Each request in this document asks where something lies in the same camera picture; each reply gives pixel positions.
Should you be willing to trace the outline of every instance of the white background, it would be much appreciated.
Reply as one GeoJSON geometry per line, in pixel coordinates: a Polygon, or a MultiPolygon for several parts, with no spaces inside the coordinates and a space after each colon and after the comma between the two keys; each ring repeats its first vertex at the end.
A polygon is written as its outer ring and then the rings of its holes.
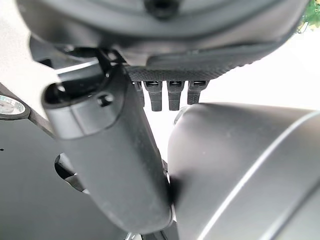
{"type": "MultiPolygon", "coordinates": [[[[43,88],[58,79],[45,66],[32,62],[28,50],[29,31],[13,0],[0,0],[0,82],[38,113],[43,88]]],[[[237,102],[295,108],[320,109],[320,31],[296,34],[284,46],[251,65],[236,68],[212,80],[200,102],[237,102]]],[[[177,112],[168,111],[163,87],[163,111],[152,112],[148,93],[144,108],[162,158],[177,112]]],[[[185,106],[187,91],[181,96],[185,106]]]]}

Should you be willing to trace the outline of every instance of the black cylindrical handle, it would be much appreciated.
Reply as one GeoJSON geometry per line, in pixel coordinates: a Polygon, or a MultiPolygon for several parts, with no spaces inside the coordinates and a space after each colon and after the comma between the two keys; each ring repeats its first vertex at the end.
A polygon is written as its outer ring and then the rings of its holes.
{"type": "Polygon", "coordinates": [[[135,88],[115,67],[94,93],[42,104],[56,138],[98,207],[120,228],[146,234],[172,221],[168,180],[135,88]]]}

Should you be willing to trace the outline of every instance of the black bracket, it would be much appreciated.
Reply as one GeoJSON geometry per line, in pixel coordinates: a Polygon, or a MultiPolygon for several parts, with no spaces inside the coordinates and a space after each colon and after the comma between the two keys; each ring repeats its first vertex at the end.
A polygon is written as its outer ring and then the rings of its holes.
{"type": "Polygon", "coordinates": [[[201,91],[206,89],[209,81],[189,81],[187,103],[189,105],[199,103],[201,91]]]}
{"type": "Polygon", "coordinates": [[[169,110],[178,111],[180,108],[181,92],[185,87],[185,82],[184,81],[167,81],[166,86],[168,88],[169,110]]]}
{"type": "Polygon", "coordinates": [[[154,112],[162,110],[162,81],[143,82],[145,89],[149,92],[151,109],[154,112]]]}

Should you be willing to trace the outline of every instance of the green foliage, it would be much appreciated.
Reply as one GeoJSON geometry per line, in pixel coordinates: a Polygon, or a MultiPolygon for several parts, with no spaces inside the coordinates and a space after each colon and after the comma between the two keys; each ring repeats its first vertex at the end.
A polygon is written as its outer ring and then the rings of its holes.
{"type": "Polygon", "coordinates": [[[306,24],[311,28],[320,27],[320,0],[311,0],[309,2],[297,32],[301,33],[306,24]]]}

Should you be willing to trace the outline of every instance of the black mount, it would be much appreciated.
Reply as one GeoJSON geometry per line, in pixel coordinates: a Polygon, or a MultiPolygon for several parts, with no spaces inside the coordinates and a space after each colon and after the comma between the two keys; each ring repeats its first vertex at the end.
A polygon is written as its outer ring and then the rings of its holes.
{"type": "MultiPolygon", "coordinates": [[[[65,92],[71,95],[81,95],[93,91],[104,79],[108,70],[115,65],[127,67],[126,61],[117,51],[108,51],[96,48],[74,48],[71,45],[54,47],[30,37],[30,50],[35,61],[55,69],[61,80],[59,83],[65,92]]],[[[151,109],[154,112],[162,111],[163,82],[166,82],[169,110],[180,109],[181,92],[184,89],[184,81],[170,79],[133,81],[135,89],[145,106],[145,96],[142,85],[148,91],[151,100],[151,109]]],[[[189,81],[187,104],[197,104],[201,91],[208,86],[209,81],[189,81]]]]}

